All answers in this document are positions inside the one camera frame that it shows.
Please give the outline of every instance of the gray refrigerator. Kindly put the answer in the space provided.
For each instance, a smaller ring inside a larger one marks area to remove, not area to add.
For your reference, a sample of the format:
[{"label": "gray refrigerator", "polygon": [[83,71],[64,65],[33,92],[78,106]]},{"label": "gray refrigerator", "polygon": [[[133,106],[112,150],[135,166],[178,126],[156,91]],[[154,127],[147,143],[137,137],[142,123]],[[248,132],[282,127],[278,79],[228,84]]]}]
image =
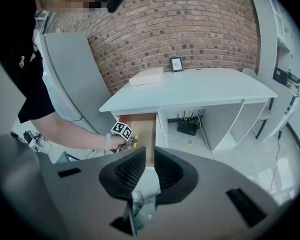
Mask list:
[{"label": "gray refrigerator", "polygon": [[84,33],[38,34],[43,81],[57,114],[90,132],[110,133],[116,120],[99,108],[111,97]]}]

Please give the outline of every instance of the wristband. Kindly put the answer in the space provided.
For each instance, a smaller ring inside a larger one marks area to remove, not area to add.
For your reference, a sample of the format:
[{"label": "wristband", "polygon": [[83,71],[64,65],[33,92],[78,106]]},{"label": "wristband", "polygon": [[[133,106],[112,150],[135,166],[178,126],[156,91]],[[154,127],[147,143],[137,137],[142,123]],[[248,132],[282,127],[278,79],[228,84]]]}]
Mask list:
[{"label": "wristband", "polygon": [[110,148],[110,140],[111,140],[110,133],[107,133],[107,134],[105,135],[104,150],[109,150],[109,148]]}]

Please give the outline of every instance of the framed picture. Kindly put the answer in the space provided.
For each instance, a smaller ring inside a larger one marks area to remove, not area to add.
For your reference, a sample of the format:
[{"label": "framed picture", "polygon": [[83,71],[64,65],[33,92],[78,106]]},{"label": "framed picture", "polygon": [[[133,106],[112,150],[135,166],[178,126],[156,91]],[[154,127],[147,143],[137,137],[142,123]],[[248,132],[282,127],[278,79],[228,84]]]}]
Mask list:
[{"label": "framed picture", "polygon": [[170,58],[172,72],[184,71],[181,57]]}]

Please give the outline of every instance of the black picture frame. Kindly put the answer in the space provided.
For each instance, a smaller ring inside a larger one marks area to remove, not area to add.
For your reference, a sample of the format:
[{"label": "black picture frame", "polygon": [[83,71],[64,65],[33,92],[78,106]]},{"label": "black picture frame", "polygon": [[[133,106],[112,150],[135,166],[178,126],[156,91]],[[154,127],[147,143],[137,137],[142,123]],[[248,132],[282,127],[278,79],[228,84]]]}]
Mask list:
[{"label": "black picture frame", "polygon": [[[174,69],[174,65],[173,65],[173,62],[172,60],[175,60],[175,59],[179,59],[180,60],[180,63],[181,63],[181,69]],[[170,66],[171,66],[171,69],[172,69],[172,72],[179,72],[179,71],[184,71],[184,65],[182,63],[182,58],[181,57],[173,57],[173,58],[170,58]]]}]

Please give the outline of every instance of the drawer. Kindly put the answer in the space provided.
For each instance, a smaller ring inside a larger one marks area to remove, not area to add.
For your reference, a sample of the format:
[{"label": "drawer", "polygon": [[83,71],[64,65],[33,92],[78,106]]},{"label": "drawer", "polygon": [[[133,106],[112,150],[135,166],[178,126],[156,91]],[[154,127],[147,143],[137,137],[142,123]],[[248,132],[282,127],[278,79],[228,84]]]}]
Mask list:
[{"label": "drawer", "polygon": [[133,136],[138,135],[136,147],[145,147],[146,166],[153,167],[155,146],[164,147],[158,115],[156,113],[121,115],[119,122],[127,124],[132,129]]}]

